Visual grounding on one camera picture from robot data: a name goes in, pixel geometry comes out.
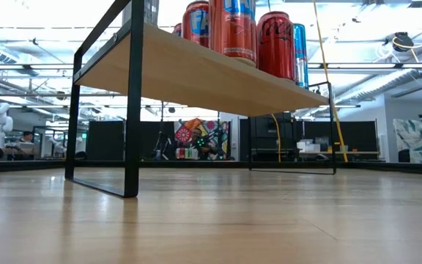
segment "wooden shelf board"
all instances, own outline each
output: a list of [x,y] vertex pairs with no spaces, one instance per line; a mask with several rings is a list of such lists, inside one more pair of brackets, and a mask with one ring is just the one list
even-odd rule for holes
[[[77,84],[127,94],[130,30],[126,23],[75,74]],[[142,96],[255,117],[327,105],[328,99],[144,24]]]

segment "wooden floor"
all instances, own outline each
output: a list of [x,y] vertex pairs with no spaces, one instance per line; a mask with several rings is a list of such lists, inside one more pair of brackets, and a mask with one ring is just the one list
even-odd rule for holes
[[120,199],[61,169],[1,173],[0,263],[422,264],[422,175],[142,169]]

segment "soda can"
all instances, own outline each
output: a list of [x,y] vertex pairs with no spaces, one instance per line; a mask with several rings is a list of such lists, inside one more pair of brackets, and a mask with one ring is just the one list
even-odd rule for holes
[[299,23],[294,24],[294,44],[296,51],[296,84],[308,89],[306,28]]
[[182,23],[178,23],[174,26],[174,31],[172,34],[181,37],[182,36]]
[[256,67],[256,0],[210,0],[212,50]]
[[264,14],[257,26],[258,68],[279,78],[295,80],[294,25],[285,12]]
[[210,46],[209,10],[207,1],[194,1],[187,6],[182,22],[183,37],[207,48]]

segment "metal leg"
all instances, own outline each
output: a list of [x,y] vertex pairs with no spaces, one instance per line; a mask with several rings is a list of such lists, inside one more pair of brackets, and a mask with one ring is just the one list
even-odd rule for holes
[[[74,54],[73,75],[81,69],[81,66],[82,53],[80,51],[77,51]],[[74,179],[76,134],[78,132],[80,86],[77,85],[74,80],[75,79],[73,78],[73,85],[71,86],[70,122],[68,125],[66,167],[64,169],[64,178],[67,180]]]
[[335,131],[333,128],[333,92],[331,89],[331,83],[328,83],[328,100],[330,101],[330,140],[331,140],[331,158],[333,160],[333,174],[336,174],[336,151],[335,151]]
[[251,117],[248,117],[248,170],[252,170],[252,124]]
[[125,193],[136,197],[139,191],[139,156],[141,150],[141,74],[143,66],[144,1],[131,1],[130,75],[128,79]]

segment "ceiling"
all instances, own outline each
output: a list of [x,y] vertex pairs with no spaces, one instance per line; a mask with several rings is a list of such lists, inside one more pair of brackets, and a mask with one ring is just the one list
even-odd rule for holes
[[[112,0],[0,0],[0,49],[15,55],[19,63],[70,64],[73,54],[86,38],[92,27],[100,20],[111,5]],[[182,14],[189,0],[160,1],[158,26],[171,32],[173,26],[182,20]],[[382,63],[411,62],[412,54],[393,51],[391,43],[384,45],[385,38],[393,37],[395,32],[407,32],[413,39],[417,54],[422,54],[422,8],[411,8],[410,3],[370,4],[329,3],[318,4],[318,19],[322,33],[322,42],[327,62]],[[271,10],[284,11],[291,21],[306,26],[309,62],[321,62],[322,52],[319,48],[317,20],[311,2],[257,1],[256,19]],[[121,15],[103,33],[84,57],[86,62],[113,33],[122,25]],[[26,74],[0,71],[0,79],[24,89],[37,88],[39,93],[70,93],[72,72],[70,70],[39,70],[39,76],[30,78]],[[329,79],[335,94],[341,95],[362,84],[373,76],[369,72],[337,73],[330,72]],[[323,73],[311,73],[310,82],[325,81]],[[396,92],[409,89],[409,85],[394,88]],[[2,92],[20,92],[14,89],[2,89]],[[104,92],[102,90],[82,87],[82,92]],[[422,98],[422,92],[414,92],[408,98]],[[64,104],[67,100],[45,98],[44,104]],[[126,98],[81,98],[86,105],[126,105]],[[143,104],[159,106],[160,102],[143,98]],[[125,109],[107,109],[99,107],[96,116],[124,118]],[[160,108],[143,109],[145,120],[160,118]],[[167,118],[188,117],[215,118],[215,111],[205,109],[176,108],[174,113],[166,111]]]

